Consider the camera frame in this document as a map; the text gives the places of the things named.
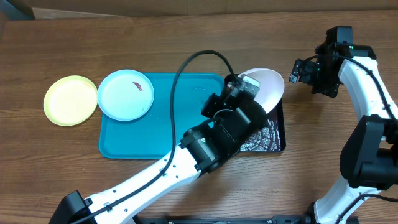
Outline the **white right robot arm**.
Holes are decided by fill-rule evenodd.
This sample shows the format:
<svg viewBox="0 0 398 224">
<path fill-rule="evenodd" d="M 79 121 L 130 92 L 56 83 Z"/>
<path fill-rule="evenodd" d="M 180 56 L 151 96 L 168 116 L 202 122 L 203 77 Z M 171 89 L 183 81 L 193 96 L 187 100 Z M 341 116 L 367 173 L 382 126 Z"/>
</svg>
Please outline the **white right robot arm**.
<svg viewBox="0 0 398 224">
<path fill-rule="evenodd" d="M 340 154 L 340 177 L 313 202 L 302 223 L 357 223 L 352 214 L 367 199 L 397 184 L 397 105 L 378 71 L 372 48 L 334 43 L 296 60 L 290 82 L 303 82 L 313 93 L 344 85 L 358 124 Z"/>
</svg>

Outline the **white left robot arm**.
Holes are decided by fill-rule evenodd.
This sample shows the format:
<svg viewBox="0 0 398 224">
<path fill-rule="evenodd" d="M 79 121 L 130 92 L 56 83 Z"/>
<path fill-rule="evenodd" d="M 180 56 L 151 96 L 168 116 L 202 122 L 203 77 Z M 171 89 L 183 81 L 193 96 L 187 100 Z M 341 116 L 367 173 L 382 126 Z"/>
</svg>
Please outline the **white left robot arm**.
<svg viewBox="0 0 398 224">
<path fill-rule="evenodd" d="M 278 104 L 283 88 L 267 99 L 269 81 L 259 73 L 228 75 L 220 95 L 202 109 L 207 118 L 190 128 L 163 158 L 121 184 L 82 198 L 79 191 L 64 197 L 51 223 L 130 223 L 150 204 L 201 175 L 221 167 L 239 152 L 250 135 L 263 128 L 266 115 Z"/>
</svg>

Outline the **yellow plate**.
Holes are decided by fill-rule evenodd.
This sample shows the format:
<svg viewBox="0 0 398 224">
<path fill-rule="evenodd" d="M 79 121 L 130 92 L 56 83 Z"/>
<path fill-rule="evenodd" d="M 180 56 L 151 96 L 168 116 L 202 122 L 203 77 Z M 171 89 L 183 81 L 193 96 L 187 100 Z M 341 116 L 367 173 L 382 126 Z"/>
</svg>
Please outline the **yellow plate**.
<svg viewBox="0 0 398 224">
<path fill-rule="evenodd" d="M 88 78 L 70 75 L 57 80 L 44 96 L 43 109 L 48 120 L 59 126 L 85 122 L 98 104 L 96 85 Z"/>
</svg>

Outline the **light blue plate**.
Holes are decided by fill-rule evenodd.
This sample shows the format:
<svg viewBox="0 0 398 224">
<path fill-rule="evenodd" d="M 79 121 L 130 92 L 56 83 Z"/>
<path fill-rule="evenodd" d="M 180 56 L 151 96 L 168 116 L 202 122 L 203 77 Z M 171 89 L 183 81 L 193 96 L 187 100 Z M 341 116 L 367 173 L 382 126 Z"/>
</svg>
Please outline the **light blue plate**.
<svg viewBox="0 0 398 224">
<path fill-rule="evenodd" d="M 98 88 L 98 105 L 102 112 L 116 121 L 133 121 L 144 116 L 155 97 L 151 81 L 136 70 L 110 73 Z"/>
</svg>

